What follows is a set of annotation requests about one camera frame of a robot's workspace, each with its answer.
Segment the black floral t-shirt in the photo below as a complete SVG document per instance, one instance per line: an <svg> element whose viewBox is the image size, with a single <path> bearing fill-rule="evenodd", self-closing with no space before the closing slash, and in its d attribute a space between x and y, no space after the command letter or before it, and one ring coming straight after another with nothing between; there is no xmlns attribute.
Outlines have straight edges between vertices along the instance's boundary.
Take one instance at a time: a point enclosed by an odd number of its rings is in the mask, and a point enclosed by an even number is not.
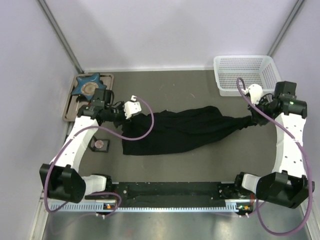
<svg viewBox="0 0 320 240"><path fill-rule="evenodd" d="M164 110L150 115L140 113L122 126L122 135L141 140L123 140L122 152L127 156L154 156L185 153L228 137L251 127L251 116L222 115L215 106L188 109L181 112Z"/></svg>

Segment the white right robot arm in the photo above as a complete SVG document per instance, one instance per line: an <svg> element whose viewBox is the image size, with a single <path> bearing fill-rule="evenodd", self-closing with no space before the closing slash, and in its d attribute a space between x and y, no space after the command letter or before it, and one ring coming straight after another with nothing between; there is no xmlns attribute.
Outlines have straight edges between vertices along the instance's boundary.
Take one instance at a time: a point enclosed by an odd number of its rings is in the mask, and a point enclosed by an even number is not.
<svg viewBox="0 0 320 240"><path fill-rule="evenodd" d="M249 104L252 122L260 126L275 124L277 141L271 173L257 176L241 172L236 176L235 187L243 195L253 193L258 200L295 209L309 196L309 188L315 187L308 185L301 152L307 103L297 99L295 82L277 82L271 101L258 84L246 87L239 77L236 86Z"/></svg>

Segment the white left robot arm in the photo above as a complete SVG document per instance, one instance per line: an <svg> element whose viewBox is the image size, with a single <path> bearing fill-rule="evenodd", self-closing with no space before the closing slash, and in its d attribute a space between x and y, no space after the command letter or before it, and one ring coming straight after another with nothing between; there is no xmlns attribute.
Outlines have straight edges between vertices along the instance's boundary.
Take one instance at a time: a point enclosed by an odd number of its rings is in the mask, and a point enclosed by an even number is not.
<svg viewBox="0 0 320 240"><path fill-rule="evenodd" d="M87 104L77 112L73 128L60 152L39 170L48 199L79 203L85 196L107 189L105 175L82 177L78 173L81 160L98 127L104 122L118 126L130 117L130 101L113 103L111 90L97 89Z"/></svg>

